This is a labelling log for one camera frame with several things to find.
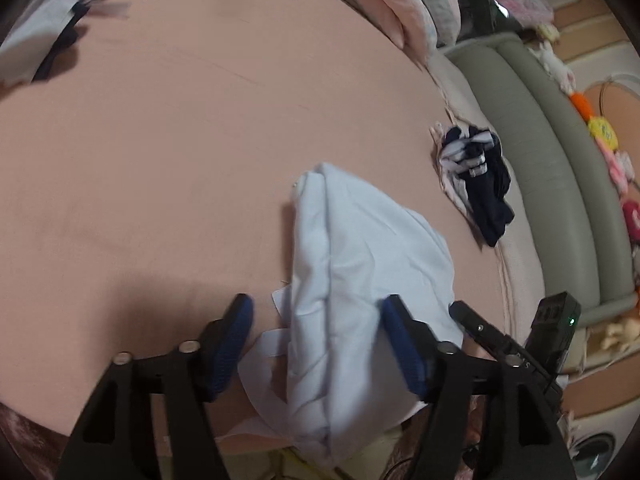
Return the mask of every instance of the blue gripper pad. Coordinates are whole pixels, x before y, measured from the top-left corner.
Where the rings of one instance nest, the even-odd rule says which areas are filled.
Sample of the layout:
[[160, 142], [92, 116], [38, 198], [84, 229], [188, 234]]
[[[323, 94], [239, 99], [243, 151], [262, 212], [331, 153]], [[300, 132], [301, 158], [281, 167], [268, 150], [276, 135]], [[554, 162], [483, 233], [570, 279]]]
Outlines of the blue gripper pad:
[[424, 399], [428, 392], [425, 363], [402, 320], [401, 309], [409, 316], [399, 296], [388, 296], [382, 302], [382, 327], [394, 349], [407, 388], [420, 399]]
[[212, 332], [215, 333], [213, 345], [203, 350], [206, 387], [211, 400], [228, 387], [253, 322], [254, 301], [246, 294], [238, 294], [224, 317], [210, 323]]

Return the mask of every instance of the white garment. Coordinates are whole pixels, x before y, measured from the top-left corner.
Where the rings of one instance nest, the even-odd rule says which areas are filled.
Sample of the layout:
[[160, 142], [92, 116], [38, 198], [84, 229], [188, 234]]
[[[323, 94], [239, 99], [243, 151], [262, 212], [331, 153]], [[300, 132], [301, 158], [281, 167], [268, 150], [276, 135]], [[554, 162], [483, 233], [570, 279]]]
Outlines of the white garment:
[[294, 194], [287, 405], [271, 394], [268, 367], [257, 359], [273, 356], [276, 331], [261, 336], [239, 373], [267, 425], [331, 466], [422, 405], [380, 328], [381, 300], [399, 294], [440, 340], [461, 345], [463, 336], [448, 314], [449, 250], [421, 215], [330, 164], [305, 173]]
[[30, 82], [81, 0], [31, 0], [0, 44], [0, 83]]

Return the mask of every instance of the orange toy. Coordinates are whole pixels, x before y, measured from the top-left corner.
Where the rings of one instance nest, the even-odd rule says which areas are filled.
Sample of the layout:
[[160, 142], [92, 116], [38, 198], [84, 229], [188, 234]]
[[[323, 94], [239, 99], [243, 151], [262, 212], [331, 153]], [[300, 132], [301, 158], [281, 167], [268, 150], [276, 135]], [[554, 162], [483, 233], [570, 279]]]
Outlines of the orange toy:
[[574, 104], [575, 109], [578, 110], [585, 123], [589, 122], [589, 119], [594, 117], [596, 113], [591, 107], [591, 103], [587, 100], [584, 94], [580, 92], [574, 92], [569, 96], [571, 102]]

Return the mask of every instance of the pink toy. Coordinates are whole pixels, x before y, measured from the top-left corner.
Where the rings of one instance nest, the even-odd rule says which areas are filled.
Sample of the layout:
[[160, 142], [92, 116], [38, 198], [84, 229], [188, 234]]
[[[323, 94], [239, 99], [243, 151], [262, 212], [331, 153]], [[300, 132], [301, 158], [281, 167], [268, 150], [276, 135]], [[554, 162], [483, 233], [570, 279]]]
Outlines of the pink toy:
[[609, 176], [611, 177], [611, 181], [613, 185], [616, 186], [618, 190], [618, 194], [623, 196], [629, 191], [629, 184], [626, 181], [626, 173], [625, 169], [620, 165], [616, 156], [609, 149], [606, 142], [602, 140], [600, 137], [595, 137], [593, 140], [596, 141], [600, 151], [602, 152], [602, 156], [609, 167]]
[[633, 243], [640, 242], [640, 204], [635, 200], [626, 200], [622, 205], [625, 216], [626, 230]]

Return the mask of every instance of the gray sofa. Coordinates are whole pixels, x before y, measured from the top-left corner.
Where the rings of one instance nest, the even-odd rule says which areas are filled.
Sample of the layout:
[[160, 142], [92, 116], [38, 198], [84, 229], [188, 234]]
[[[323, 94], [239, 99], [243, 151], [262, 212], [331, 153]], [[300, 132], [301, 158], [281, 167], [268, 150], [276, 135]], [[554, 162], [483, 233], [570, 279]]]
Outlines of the gray sofa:
[[494, 125], [522, 190], [546, 294], [567, 290], [580, 326], [636, 304], [631, 246], [607, 165], [571, 101], [514, 34], [447, 52]]

